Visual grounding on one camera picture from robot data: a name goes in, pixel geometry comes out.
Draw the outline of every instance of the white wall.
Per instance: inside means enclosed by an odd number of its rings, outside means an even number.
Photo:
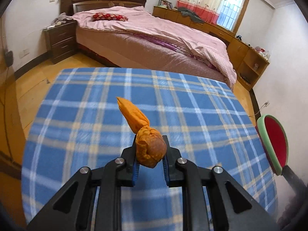
[[[283,125],[289,141],[288,165],[308,183],[308,23],[296,4],[276,9],[264,39],[272,52],[270,64],[254,87],[262,114],[275,116]],[[294,194],[283,177],[276,178],[278,215]]]
[[[152,12],[159,0],[148,0],[146,9]],[[14,70],[46,52],[45,38],[42,29],[59,14],[59,1],[49,0],[12,0],[6,9],[4,28],[8,49],[14,54]],[[30,54],[22,59],[19,52],[29,49]]]
[[[168,0],[175,6],[177,0]],[[274,9],[263,0],[249,0],[237,35],[252,47],[260,46],[272,20]]]

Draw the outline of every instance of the window frame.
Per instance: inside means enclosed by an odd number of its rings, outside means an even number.
[[[245,15],[245,12],[246,12],[246,9],[247,9],[247,6],[248,6],[248,3],[249,3],[249,0],[244,0],[244,3],[242,5],[242,9],[241,9],[240,13],[238,14],[238,18],[236,19],[235,25],[233,26],[233,30],[229,30],[229,29],[222,27],[218,24],[217,24],[217,26],[227,30],[228,32],[232,32],[232,33],[236,34],[238,32],[238,29],[239,29],[241,23],[242,23],[243,17]]]

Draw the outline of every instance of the pillow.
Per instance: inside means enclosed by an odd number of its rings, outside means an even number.
[[[122,15],[115,15],[109,13],[95,13],[93,16],[93,21],[107,20],[107,21],[128,21],[128,18]]]

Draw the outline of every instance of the orange fabric bundle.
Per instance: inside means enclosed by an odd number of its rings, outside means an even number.
[[[154,168],[167,151],[161,133],[150,127],[149,119],[132,102],[117,97],[121,113],[136,136],[136,157],[143,166]]]

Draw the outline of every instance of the mattress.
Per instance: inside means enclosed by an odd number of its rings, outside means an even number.
[[[77,27],[77,42],[123,68],[153,69],[225,82],[225,77],[201,61],[130,34]]]

